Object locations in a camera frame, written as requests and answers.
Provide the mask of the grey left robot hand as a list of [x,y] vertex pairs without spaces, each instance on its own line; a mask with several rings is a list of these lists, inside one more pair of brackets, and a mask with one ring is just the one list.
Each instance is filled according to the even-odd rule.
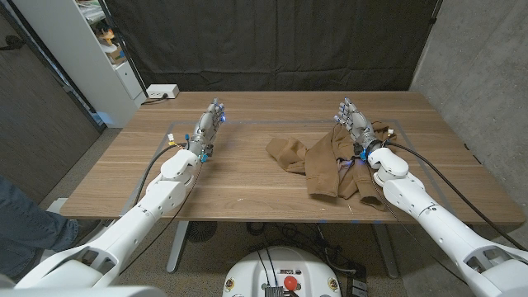
[[196,123],[186,149],[205,162],[213,153],[216,134],[225,120],[224,104],[215,97]]

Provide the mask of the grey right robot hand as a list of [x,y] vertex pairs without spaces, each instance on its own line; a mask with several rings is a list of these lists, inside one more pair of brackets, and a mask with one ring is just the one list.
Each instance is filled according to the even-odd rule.
[[365,158],[381,147],[382,141],[375,136],[372,124],[348,97],[339,104],[334,120],[343,125],[351,139],[363,148],[362,155]]

